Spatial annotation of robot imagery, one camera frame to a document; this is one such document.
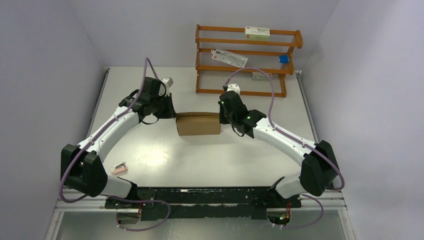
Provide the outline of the brown cardboard box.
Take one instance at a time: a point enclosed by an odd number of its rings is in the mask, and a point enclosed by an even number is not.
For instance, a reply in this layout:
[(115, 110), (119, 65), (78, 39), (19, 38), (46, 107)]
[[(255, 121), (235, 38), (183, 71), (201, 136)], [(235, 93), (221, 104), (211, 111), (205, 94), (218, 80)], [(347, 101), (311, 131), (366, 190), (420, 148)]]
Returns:
[(175, 123), (180, 137), (221, 133), (221, 123), (217, 112), (180, 112), (176, 114)]

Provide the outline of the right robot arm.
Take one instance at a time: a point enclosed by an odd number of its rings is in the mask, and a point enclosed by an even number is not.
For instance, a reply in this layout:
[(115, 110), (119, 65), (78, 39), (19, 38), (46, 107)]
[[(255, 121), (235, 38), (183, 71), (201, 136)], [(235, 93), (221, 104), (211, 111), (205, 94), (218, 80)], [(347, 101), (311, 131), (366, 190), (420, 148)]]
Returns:
[(282, 207), (295, 195), (309, 193), (319, 197), (331, 189), (340, 170), (329, 142), (316, 143), (280, 128), (264, 113), (247, 109), (233, 90), (221, 94), (218, 105), (221, 124), (230, 124), (241, 137), (249, 136), (273, 146), (300, 166), (298, 173), (283, 176), (272, 186), (275, 190), (269, 199), (275, 207)]

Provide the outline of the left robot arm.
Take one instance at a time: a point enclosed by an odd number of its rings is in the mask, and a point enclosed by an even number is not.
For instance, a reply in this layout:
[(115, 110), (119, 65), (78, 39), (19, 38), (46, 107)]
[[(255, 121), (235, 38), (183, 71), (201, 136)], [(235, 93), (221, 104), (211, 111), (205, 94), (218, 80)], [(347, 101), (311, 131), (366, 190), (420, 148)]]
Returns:
[(176, 117), (170, 91), (173, 83), (170, 77), (146, 77), (142, 88), (126, 96), (92, 135), (77, 145), (67, 144), (61, 150), (61, 183), (84, 196), (114, 196), (124, 207), (134, 207), (139, 200), (138, 186), (107, 173), (103, 162), (121, 138), (143, 123), (145, 117)]

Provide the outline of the white box lower shelf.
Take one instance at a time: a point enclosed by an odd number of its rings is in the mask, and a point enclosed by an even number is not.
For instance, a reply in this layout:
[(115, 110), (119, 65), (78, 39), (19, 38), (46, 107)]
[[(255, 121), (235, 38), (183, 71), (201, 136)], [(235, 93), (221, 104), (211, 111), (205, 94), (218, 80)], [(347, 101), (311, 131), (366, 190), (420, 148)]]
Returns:
[(261, 73), (261, 72), (253, 72), (251, 74), (251, 79), (255, 80), (255, 81), (268, 81), (268, 80), (272, 80), (273, 76), (271, 73)]

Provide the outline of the white green box top shelf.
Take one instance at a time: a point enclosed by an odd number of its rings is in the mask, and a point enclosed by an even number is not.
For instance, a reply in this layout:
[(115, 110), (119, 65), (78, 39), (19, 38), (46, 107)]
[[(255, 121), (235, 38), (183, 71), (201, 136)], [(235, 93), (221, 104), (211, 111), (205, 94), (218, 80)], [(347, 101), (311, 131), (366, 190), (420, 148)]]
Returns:
[(270, 29), (246, 26), (244, 29), (244, 39), (248, 41), (268, 42), (270, 39)]

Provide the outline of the white flat package middle shelf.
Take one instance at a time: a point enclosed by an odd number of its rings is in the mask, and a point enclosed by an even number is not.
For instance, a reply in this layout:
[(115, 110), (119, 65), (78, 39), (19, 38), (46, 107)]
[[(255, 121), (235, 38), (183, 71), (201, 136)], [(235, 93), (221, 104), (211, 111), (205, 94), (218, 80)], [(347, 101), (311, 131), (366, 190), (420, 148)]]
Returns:
[(249, 58), (222, 49), (212, 49), (212, 59), (237, 68), (244, 68)]

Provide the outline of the orange wooden shelf rack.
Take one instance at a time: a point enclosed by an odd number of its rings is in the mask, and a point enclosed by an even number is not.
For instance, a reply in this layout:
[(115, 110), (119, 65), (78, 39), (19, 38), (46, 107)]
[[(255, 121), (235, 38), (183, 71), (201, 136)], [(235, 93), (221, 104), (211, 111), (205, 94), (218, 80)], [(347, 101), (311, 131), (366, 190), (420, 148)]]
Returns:
[[(300, 30), (270, 29), (269, 41), (245, 40), (245, 27), (200, 25), (195, 27), (195, 70), (197, 94), (221, 94), (222, 89), (207, 88), (201, 83), (203, 73), (233, 73), (240, 70), (252, 76), (254, 72), (271, 73), (280, 86), (275, 89), (276, 97), (287, 95), (286, 77), (295, 72), (293, 53), (304, 45)], [(243, 68), (212, 59), (211, 50), (225, 50), (248, 58)], [(290, 62), (281, 64), (280, 55), (289, 55)]]

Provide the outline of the pink white small object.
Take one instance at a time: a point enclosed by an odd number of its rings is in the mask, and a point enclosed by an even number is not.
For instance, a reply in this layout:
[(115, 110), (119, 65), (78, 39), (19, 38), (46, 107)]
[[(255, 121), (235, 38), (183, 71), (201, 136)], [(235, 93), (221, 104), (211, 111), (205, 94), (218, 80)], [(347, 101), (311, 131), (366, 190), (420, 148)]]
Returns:
[(123, 174), (125, 174), (125, 173), (127, 173), (127, 172), (128, 172), (128, 167), (127, 167), (127, 165), (126, 165), (126, 163), (125, 163), (125, 162), (121, 162), (121, 163), (119, 163), (119, 164), (117, 164), (117, 165), (115, 165), (115, 166), (112, 166), (112, 167), (109, 169), (109, 172), (110, 172), (112, 175), (115, 175), (115, 176), (123, 175)]

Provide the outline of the blue small cube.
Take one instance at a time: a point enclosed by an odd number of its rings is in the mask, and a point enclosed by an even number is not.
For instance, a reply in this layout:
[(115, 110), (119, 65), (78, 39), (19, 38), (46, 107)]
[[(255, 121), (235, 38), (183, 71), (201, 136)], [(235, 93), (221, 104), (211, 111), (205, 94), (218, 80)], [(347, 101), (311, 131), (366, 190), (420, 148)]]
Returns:
[(278, 57), (278, 61), (281, 64), (288, 64), (290, 62), (290, 56), (287, 54), (282, 54)]

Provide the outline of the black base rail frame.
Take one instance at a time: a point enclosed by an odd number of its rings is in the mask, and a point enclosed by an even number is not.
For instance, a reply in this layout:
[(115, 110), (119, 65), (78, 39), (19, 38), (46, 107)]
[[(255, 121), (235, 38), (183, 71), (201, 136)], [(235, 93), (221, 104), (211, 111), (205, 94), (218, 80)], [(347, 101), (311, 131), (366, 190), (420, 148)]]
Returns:
[(59, 199), (59, 212), (115, 213), (122, 224), (138, 221), (202, 218), (250, 218), (287, 224), (296, 210), (344, 210), (339, 191), (326, 191), (319, 197), (294, 195), (282, 198), (269, 186), (256, 187), (140, 187), (143, 203), (130, 203), (106, 196), (86, 197), (76, 203)]

